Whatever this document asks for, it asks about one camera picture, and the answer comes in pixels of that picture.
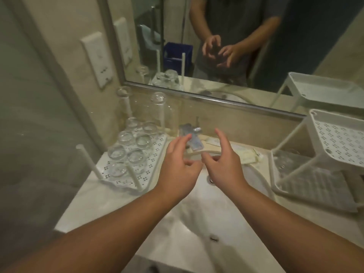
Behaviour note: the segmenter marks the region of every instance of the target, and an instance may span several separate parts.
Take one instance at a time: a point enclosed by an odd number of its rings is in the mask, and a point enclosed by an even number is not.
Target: left hand
[[[238,45],[227,45],[219,51],[218,55],[223,55],[223,57],[226,57],[227,59],[225,62],[217,64],[217,67],[230,68],[233,64],[239,61],[243,52]]]
[[[162,195],[172,197],[178,202],[192,191],[203,167],[200,160],[184,160],[186,143],[191,137],[191,134],[177,137],[169,143],[158,183],[155,186]]]

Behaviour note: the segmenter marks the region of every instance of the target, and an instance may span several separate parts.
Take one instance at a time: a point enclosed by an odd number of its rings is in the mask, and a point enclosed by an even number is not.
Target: blue container
[[[172,69],[178,72],[180,75],[182,73],[182,53],[186,54],[186,61],[184,64],[184,73],[186,74],[191,67],[192,63],[192,45],[179,44],[168,42],[164,46],[163,55],[163,67],[164,70]]]

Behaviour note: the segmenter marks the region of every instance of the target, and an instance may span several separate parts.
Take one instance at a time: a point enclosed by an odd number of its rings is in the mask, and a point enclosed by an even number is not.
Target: chrome faucet
[[[198,137],[198,134],[200,134],[201,132],[202,129],[199,127],[198,117],[196,118],[196,127],[193,127],[192,124],[190,123],[180,125],[180,136],[186,136],[187,134],[192,134],[192,138],[187,142],[187,145],[193,151],[198,151],[203,149],[203,143]]]

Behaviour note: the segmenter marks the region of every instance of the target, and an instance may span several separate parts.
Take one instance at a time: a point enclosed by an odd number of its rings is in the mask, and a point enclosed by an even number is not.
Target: electrical outlet
[[[115,32],[118,38],[119,47],[123,56],[123,61],[125,66],[129,64],[133,57],[133,52],[131,51],[130,36],[128,30],[128,24],[124,17],[114,22]]]
[[[112,68],[102,33],[97,31],[81,39],[100,88],[112,80]]]

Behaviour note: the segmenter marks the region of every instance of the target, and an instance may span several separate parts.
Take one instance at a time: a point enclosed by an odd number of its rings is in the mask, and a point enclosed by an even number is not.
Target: right hand
[[[214,44],[216,44],[218,47],[221,47],[220,35],[211,35],[206,38],[205,43],[202,46],[202,54],[211,59],[215,59],[215,55],[211,54],[211,50]]]
[[[202,161],[206,165],[212,182],[228,197],[239,188],[249,187],[244,178],[240,157],[237,155],[226,135],[215,128],[220,139],[221,156],[210,156],[207,152],[202,153]]]

